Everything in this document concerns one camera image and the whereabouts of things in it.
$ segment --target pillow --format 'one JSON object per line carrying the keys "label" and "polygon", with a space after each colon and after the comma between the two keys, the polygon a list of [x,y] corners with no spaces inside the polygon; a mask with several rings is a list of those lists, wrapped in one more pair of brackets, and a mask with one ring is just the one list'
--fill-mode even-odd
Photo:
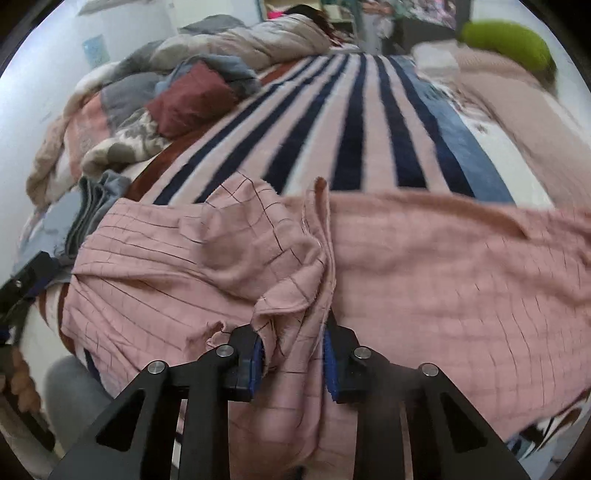
{"label": "pillow", "polygon": [[459,73],[488,72],[539,85],[517,62],[498,53],[458,45],[456,40],[420,43],[411,54],[419,78],[450,82]]}
{"label": "pillow", "polygon": [[208,120],[220,118],[237,102],[234,91],[219,73],[200,60],[146,108],[158,124],[158,133],[173,140]]}
{"label": "pillow", "polygon": [[498,52],[532,73],[552,69],[554,62],[546,42],[534,31],[514,22],[468,22],[460,40],[469,47]]}

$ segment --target navy stripe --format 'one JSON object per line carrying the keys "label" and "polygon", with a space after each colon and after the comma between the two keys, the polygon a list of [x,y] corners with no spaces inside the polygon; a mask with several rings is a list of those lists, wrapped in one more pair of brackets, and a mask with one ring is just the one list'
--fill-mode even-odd
{"label": "navy stripe", "polygon": [[322,66],[311,75],[302,83],[300,83],[297,87],[295,87],[280,103],[277,105],[273,111],[265,118],[256,128],[244,139],[242,140],[236,148],[228,155],[224,163],[218,168],[218,170],[213,175],[212,179],[209,181],[205,189],[202,191],[201,195],[195,203],[203,203],[209,197],[215,189],[217,189],[223,182],[225,182],[237,169],[240,168],[242,162],[246,159],[246,157],[250,154],[253,148],[255,148],[256,144],[260,142],[261,138],[265,136],[265,134],[269,131],[269,129],[281,118],[281,116],[286,112],[286,110],[291,106],[291,104],[295,101],[297,96],[307,87],[312,81],[322,74],[331,62],[335,59],[336,56],[331,56],[328,60],[326,60]]}
{"label": "navy stripe", "polygon": [[384,62],[380,57],[374,57],[378,66],[379,89],[384,105],[384,113],[390,130],[390,142],[394,152],[394,163],[398,185],[401,187],[427,188],[427,182],[423,175],[423,169],[418,162],[417,153],[414,150],[413,141],[410,138],[404,116],[398,107],[390,77],[386,72]]}
{"label": "navy stripe", "polygon": [[197,168],[197,166],[201,163],[201,161],[215,148],[219,145],[219,143],[226,138],[228,135],[232,133],[240,124],[246,120],[249,116],[251,116],[257,108],[261,106],[265,100],[267,100],[271,95],[273,95],[277,89],[282,86],[285,82],[292,82],[296,78],[299,77],[311,64],[312,62],[316,61],[318,57],[313,57],[309,61],[307,61],[300,69],[297,70],[294,74],[292,74],[287,79],[283,80],[282,82],[272,84],[269,89],[263,93],[258,99],[252,102],[248,107],[246,107],[242,112],[240,112],[234,120],[228,123],[224,128],[222,128],[216,135],[213,136],[211,140],[209,140],[204,146],[202,146],[198,152],[193,155],[189,161],[182,166],[182,168],[174,175],[174,177],[170,180],[169,184],[160,192],[156,200],[154,201],[155,205],[168,205],[172,197],[175,193],[178,192],[180,187],[187,181],[190,177],[191,173]]}
{"label": "navy stripe", "polygon": [[361,55],[361,66],[353,90],[351,90],[343,137],[336,157],[335,173],[331,182],[333,190],[361,190],[363,143],[365,141],[363,89],[365,88],[366,70],[367,58],[365,55]]}
{"label": "navy stripe", "polygon": [[409,59],[394,57],[394,60],[404,69],[419,98],[437,119],[443,141],[460,164],[475,198],[483,202],[515,203],[494,163],[447,96],[431,83],[420,80]]}
{"label": "navy stripe", "polygon": [[96,367],[95,361],[92,359],[92,355],[86,348],[84,349],[84,358],[86,360],[86,369],[88,370],[88,373],[92,378],[102,385],[103,382],[100,380],[99,369]]}
{"label": "navy stripe", "polygon": [[466,176],[464,175],[457,158],[454,156],[441,136],[441,130],[439,128],[439,124],[437,123],[437,119],[429,111],[427,105],[425,105],[425,103],[420,99],[413,87],[413,83],[408,78],[404,69],[398,65],[398,63],[396,63],[392,57],[389,57],[388,60],[392,64],[392,67],[394,67],[396,70],[398,77],[400,77],[400,81],[402,82],[402,86],[404,87],[408,101],[410,101],[411,105],[417,112],[417,115],[423,123],[425,130],[429,134],[429,137],[431,137],[433,143],[435,143],[437,161],[439,162],[441,173],[443,173],[443,177],[445,178],[449,189],[454,193],[461,193],[463,195],[468,195],[469,197],[474,197],[474,192],[472,191],[472,188],[470,187],[470,184],[468,183],[468,180],[466,179]]}
{"label": "navy stripe", "polygon": [[283,192],[291,169],[300,156],[301,149],[304,147],[310,131],[314,128],[322,107],[328,100],[337,80],[345,71],[350,58],[350,55],[345,55],[339,68],[330,76],[329,81],[324,84],[318,95],[312,100],[308,110],[291,129],[291,132],[287,135],[281,148],[271,161],[263,180],[271,185],[277,193],[281,194]]}

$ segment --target gray towel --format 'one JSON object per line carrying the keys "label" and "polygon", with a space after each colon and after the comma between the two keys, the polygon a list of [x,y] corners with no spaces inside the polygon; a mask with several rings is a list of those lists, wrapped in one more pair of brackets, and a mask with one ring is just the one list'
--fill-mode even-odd
{"label": "gray towel", "polygon": [[127,192],[131,180],[107,170],[98,181],[82,177],[78,189],[66,193],[47,212],[26,243],[21,245],[13,274],[39,252],[47,252],[62,266],[49,285],[68,283],[78,250],[105,214]]}

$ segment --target red pillow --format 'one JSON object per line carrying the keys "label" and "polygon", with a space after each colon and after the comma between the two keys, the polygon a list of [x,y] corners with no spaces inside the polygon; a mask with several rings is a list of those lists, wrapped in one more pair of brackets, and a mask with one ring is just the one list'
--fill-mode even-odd
{"label": "red pillow", "polygon": [[146,108],[158,123],[158,133],[172,140],[225,115],[237,102],[219,73],[198,61]]}

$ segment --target pink checkered fabric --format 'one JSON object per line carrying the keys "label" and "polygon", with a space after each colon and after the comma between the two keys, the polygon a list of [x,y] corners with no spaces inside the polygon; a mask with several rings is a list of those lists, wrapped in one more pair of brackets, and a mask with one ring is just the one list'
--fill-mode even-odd
{"label": "pink checkered fabric", "polygon": [[591,385],[591,223],[401,191],[281,198],[237,173],[203,205],[120,200],[84,243],[63,329],[118,393],[154,359],[197,359],[251,323],[267,352],[230,408],[232,478],[321,462],[351,474],[356,416],[323,386],[332,305],[360,342],[433,362],[502,437]]}

